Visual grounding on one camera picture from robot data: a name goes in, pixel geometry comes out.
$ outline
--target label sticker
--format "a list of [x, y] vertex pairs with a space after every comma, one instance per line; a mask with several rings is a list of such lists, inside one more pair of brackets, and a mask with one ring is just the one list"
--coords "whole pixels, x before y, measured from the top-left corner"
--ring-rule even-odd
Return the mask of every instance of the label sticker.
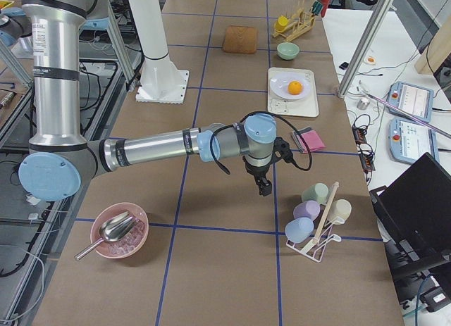
[[42, 20], [41, 23], [32, 24], [33, 31], [33, 55], [48, 56], [47, 46], [47, 22]]

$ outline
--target orange object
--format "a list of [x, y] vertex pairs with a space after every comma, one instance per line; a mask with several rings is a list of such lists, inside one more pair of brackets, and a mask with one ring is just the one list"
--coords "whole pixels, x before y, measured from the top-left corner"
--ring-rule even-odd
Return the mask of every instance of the orange object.
[[288, 85], [288, 92], [291, 95], [299, 95], [302, 92], [302, 89], [304, 87], [302, 86], [302, 84], [298, 81], [292, 81], [289, 83]]

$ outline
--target wooden block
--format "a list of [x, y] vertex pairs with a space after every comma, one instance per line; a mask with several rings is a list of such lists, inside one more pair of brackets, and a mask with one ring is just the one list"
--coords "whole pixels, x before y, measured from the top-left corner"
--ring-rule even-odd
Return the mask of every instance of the wooden block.
[[255, 54], [257, 52], [257, 29], [229, 25], [225, 31], [223, 51], [236, 54]]

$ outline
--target white cable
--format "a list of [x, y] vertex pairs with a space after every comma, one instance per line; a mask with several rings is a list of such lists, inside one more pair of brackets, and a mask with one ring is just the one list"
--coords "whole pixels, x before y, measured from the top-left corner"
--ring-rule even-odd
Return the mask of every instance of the white cable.
[[8, 320], [4, 320], [4, 319], [0, 319], [0, 322], [13, 322], [16, 321], [17, 319], [20, 319], [21, 317], [23, 317], [25, 314], [29, 313], [33, 308], [35, 308], [35, 306], [37, 305], [37, 303], [39, 302], [39, 300], [41, 300], [42, 296], [44, 295], [44, 262], [41, 260], [41, 258], [39, 258], [38, 256], [34, 255], [33, 253], [28, 252], [27, 250], [23, 249], [20, 246], [17, 245], [3, 245], [0, 244], [0, 247], [16, 247], [17, 249], [21, 249], [22, 251], [24, 251], [27, 255], [32, 256], [33, 258], [35, 258], [37, 261], [39, 261], [39, 263], [41, 264], [42, 267], [42, 283], [41, 283], [41, 292], [39, 293], [39, 296], [37, 297], [36, 301], [32, 304], [32, 306], [27, 309], [24, 313], [18, 315], [17, 317], [13, 318], [13, 319], [8, 319]]

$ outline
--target yellow toy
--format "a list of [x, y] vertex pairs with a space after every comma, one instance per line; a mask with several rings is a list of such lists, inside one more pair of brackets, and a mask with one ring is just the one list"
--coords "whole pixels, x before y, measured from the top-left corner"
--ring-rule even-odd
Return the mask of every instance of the yellow toy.
[[297, 11], [287, 18], [284, 15], [278, 17], [274, 22], [273, 37], [281, 36], [285, 38], [285, 42], [291, 42], [298, 38], [302, 34], [308, 32], [313, 28], [315, 23], [315, 16], [317, 16], [323, 5], [320, 1], [315, 1], [308, 12], [304, 11], [304, 0], [302, 5], [299, 6], [297, 2]]

